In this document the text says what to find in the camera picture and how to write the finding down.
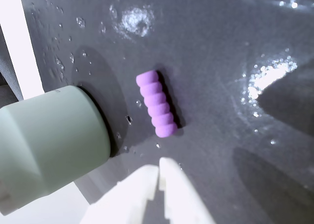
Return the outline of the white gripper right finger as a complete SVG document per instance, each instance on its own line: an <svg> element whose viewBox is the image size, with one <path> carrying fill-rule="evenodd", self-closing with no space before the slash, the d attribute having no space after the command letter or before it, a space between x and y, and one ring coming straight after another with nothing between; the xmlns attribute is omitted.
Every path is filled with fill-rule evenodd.
<svg viewBox="0 0 314 224"><path fill-rule="evenodd" d="M164 217L169 223L215 223L191 181L172 158L159 160L159 190L164 192Z"/></svg>

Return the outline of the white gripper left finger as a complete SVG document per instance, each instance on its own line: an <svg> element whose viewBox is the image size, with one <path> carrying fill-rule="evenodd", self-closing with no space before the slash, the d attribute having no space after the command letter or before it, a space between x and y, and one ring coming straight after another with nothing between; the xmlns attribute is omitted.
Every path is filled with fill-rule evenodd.
<svg viewBox="0 0 314 224"><path fill-rule="evenodd" d="M141 224L147 201L155 197L159 167L144 165L117 182L96 203L90 205L82 224Z"/></svg>

